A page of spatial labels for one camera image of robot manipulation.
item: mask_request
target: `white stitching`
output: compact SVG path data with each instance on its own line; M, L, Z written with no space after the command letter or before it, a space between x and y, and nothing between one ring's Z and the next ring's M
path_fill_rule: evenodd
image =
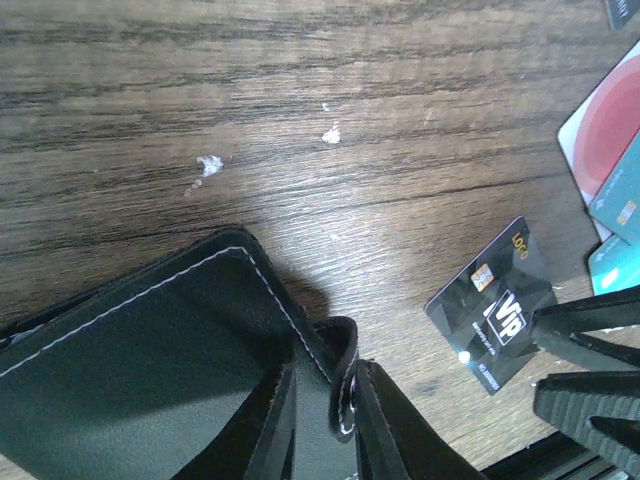
M280 302L280 299L278 297L276 297L275 293L273 292L273 290L271 289L271 286L269 285L269 282L267 282L267 279L264 277L264 275L262 275L262 272L260 271L260 269L258 268L258 265L256 264L255 260L253 259L253 257L251 256L251 254L244 248L244 247L227 247L224 250L220 250L219 252L214 253L213 255L204 258L202 260L200 260L198 263L194 263L193 265L191 265L189 268L182 270L181 272L176 273L175 275L173 275L172 277L166 278L164 279L162 282L158 283L157 285L153 285L152 287L149 287L148 289L146 289L144 292L140 292L136 295L134 295L133 297L129 298L128 300L125 300L124 302L122 302L119 305L116 305L115 307L111 307L109 310L107 310L106 312L101 313L100 315L98 315L97 317L93 318L92 320L89 320L86 323L83 323L82 325L80 325L79 327L67 332L65 335L63 335L62 337L58 338L57 340L54 340L53 342L49 343L48 345L45 345L44 347L42 347L40 350L38 350L36 353L28 356L27 358L23 359L22 361L16 363L15 365L13 365L12 367L9 367L8 369L6 369L4 372L0 373L0 378L6 376L7 374L9 374L10 372L17 370L18 368L22 367L25 363L30 362L31 360L33 360L34 358L38 357L41 353L45 352L46 350L49 350L50 348L52 348L54 345L63 342L64 340L66 340L67 338L75 335L76 333L78 333L79 331L90 327L91 325L93 325L94 323L96 323L98 320L100 320L101 318L106 317L107 315L110 315L111 313L119 310L120 308L124 307L125 305L128 305L130 303L133 303L135 300L145 296L146 294L148 294L149 292L156 290L164 285L166 285L167 283L171 283L173 282L176 278L184 275L185 273L188 273L189 271L193 270L194 268L198 268L201 265L203 265L204 263L215 259L216 257L220 256L220 255L224 255L225 253L228 253L232 250L240 250L242 251L248 258L249 261L251 262L251 264L253 265L253 268L255 269L256 273L258 274L258 276L260 277L260 279L262 280L262 282L265 284L265 286L267 287L267 290L269 291L269 293L271 294L271 296L273 297L273 299L275 300L275 302L278 304L278 308L280 308L280 311L284 314L284 316L287 318L287 320L289 320L289 323L291 324L291 326L293 327L293 329L296 331L296 333L298 334L298 337L300 338L300 341L302 342L302 345L304 345L305 350L307 351L307 353L311 356L311 358L313 359L313 361L315 362L316 366L318 367L318 369L320 370L320 372L322 372L322 374L324 375L324 377L329 380L329 376L327 375L327 372L324 371L324 369L322 368L322 366L320 365L320 362L318 361L317 358L315 358L313 356L313 354L311 353L311 350L309 349L309 346L307 345L307 343L304 341L304 338L302 337L302 334L300 333L300 330L298 330L295 326L295 324L293 323L293 319L291 318L291 316L289 315L289 313L285 310L285 308L283 307L282 303Z
M347 376L349 375L349 371L351 371L351 367L356 361L357 356L358 356L358 349L356 348L356 352L353 354L353 358L351 359L351 362L349 362L347 371L344 372L344 377L342 377L342 382L340 382L340 396L338 397L338 422L340 422L340 431L342 432L343 435L349 435L351 432L353 432L353 427L355 426L355 422L354 422L354 424L351 425L351 428L349 430L347 430L344 427L344 415L342 414L342 410L343 410L342 396L344 394L344 389L347 386Z

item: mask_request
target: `white stain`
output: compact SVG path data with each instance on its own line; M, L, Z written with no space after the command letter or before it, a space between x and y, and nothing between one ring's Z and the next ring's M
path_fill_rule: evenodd
M220 157L216 157L215 155L205 155L204 157L198 157L196 160L204 166L204 172L202 172L203 177L215 175L224 166Z
M322 141L324 143L329 143L331 145L340 143L340 123L339 122L333 122L333 127L331 127L330 130L325 132L325 134L322 136Z

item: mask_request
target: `white card with pink circle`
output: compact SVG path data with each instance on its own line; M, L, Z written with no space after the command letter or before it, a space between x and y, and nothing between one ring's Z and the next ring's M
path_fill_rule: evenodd
M625 55L558 132L587 207L640 130L640 42ZM604 242L611 231L593 221Z

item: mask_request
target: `card chip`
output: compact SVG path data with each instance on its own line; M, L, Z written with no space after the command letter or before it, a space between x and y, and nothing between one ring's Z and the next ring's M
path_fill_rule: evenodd
M618 215L616 221L624 227L631 218L631 215L633 215L633 212L636 211L636 207L636 202L634 202L633 200L629 200L620 212L620 215Z
M471 281L476 287L476 290L481 292L493 282L493 272L486 263L482 265L476 272L471 275Z

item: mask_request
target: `vip card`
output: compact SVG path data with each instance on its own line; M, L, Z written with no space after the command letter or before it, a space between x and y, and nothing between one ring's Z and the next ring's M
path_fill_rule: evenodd
M427 304L457 358L493 395L538 351L534 310L556 303L523 217L516 218Z

